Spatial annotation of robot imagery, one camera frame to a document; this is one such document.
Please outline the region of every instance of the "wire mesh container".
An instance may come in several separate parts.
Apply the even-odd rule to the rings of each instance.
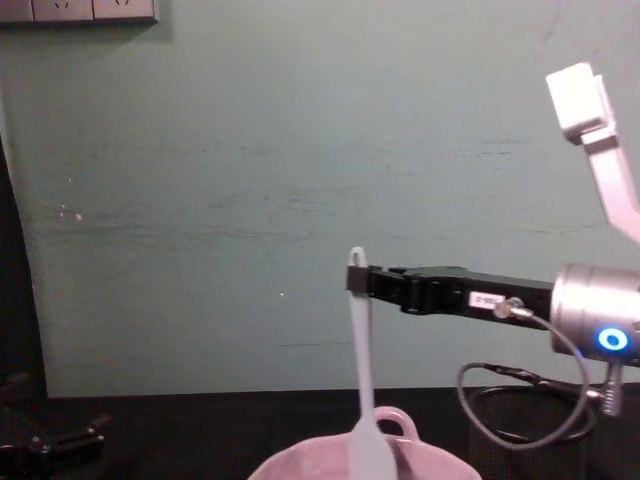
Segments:
[[[513,443],[538,440],[570,415],[574,397],[534,387],[492,387],[474,392],[469,403],[494,434]],[[473,424],[469,463],[483,480],[584,480],[589,434],[596,418],[587,407],[567,434],[546,447],[523,452],[502,448]]]

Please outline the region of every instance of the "spatula head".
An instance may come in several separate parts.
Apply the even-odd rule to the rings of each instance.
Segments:
[[[398,480],[391,445],[374,419],[360,419],[350,434],[349,480]]]

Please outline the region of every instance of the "black table surface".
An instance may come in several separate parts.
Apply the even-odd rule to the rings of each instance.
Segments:
[[[635,387],[628,388],[621,417],[600,419],[589,445],[588,480],[640,479]],[[452,389],[381,390],[376,399],[409,413],[425,442],[467,457],[469,424]],[[283,448],[349,431],[358,398],[355,391],[309,391],[49,399],[26,412],[54,433],[81,428],[102,413],[113,417],[104,429],[102,461],[57,479],[246,480]]]

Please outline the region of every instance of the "pink bowl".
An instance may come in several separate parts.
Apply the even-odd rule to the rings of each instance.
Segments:
[[[399,480],[481,480],[458,457],[426,444],[411,417],[398,408],[378,407],[376,418],[391,420],[403,435],[386,435],[398,466]],[[349,434],[316,437],[283,450],[264,462],[249,480],[348,480]]]

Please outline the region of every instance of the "cable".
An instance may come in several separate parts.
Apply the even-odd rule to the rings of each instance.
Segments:
[[[460,406],[462,410],[467,415],[471,423],[475,425],[489,440],[496,443],[502,448],[506,448],[508,450],[512,450],[515,452],[522,452],[526,450],[533,450],[535,448],[545,447],[550,445],[560,437],[562,437],[572,426],[573,424],[582,416],[585,406],[587,405],[587,401],[589,400],[588,391],[590,387],[589,380],[589,372],[587,371],[587,365],[584,362],[584,358],[580,353],[580,350],[575,346],[575,344],[569,340],[564,333],[558,330],[557,327],[552,325],[550,322],[543,320],[542,318],[533,314],[533,312],[526,310],[524,308],[513,308],[511,312],[514,316],[520,318],[528,318],[538,323],[539,325],[545,327],[549,330],[553,335],[555,335],[567,349],[573,354],[576,359],[576,363],[578,364],[578,368],[580,369],[580,374],[582,375],[582,386],[580,388],[580,395],[578,397],[578,401],[576,402],[576,406],[573,411],[567,417],[567,419],[560,425],[555,431],[551,432],[546,437],[543,437],[539,440],[535,440],[529,443],[512,443],[508,442],[496,434],[494,434],[489,428],[487,428],[482,421],[478,418],[478,416],[473,413],[471,406],[469,405],[469,401],[464,394],[464,376],[469,370],[474,370],[477,368],[484,368],[483,363],[469,363],[463,366],[459,371],[456,377],[456,392],[458,394],[458,401],[460,402]]]

